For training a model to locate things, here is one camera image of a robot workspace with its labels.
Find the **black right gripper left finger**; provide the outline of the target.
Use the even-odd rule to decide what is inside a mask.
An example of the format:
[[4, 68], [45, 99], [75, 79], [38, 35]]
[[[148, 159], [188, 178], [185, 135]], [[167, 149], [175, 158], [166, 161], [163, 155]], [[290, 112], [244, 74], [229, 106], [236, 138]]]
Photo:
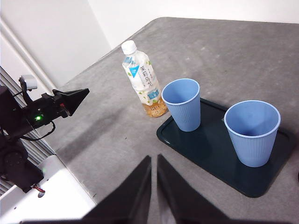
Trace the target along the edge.
[[84, 224], [146, 224], [151, 200], [151, 157], [145, 156], [111, 194], [82, 218]]

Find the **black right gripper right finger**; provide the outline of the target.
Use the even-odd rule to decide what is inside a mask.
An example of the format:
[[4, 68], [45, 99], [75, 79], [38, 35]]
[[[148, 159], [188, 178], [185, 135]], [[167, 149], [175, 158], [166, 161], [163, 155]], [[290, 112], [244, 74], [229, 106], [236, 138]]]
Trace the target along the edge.
[[232, 224], [234, 221], [198, 193], [166, 160], [157, 156], [157, 190], [161, 219], [176, 224]]

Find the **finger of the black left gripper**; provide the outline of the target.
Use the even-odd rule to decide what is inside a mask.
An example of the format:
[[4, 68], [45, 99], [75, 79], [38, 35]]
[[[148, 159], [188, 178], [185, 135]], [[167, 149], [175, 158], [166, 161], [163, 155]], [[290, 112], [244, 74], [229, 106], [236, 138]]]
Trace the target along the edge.
[[58, 93], [60, 94], [66, 94], [66, 95], [71, 95], [71, 94], [75, 94], [75, 93], [78, 93], [78, 94], [88, 94], [90, 91], [88, 88], [85, 88], [85, 89], [79, 89], [79, 90], [73, 90], [73, 91], [60, 91], [60, 90], [57, 90], [57, 89], [53, 89], [52, 92], [57, 95]]
[[78, 93], [66, 95], [58, 93], [55, 95], [57, 97], [55, 101], [67, 116], [72, 116], [87, 95], [88, 94]]

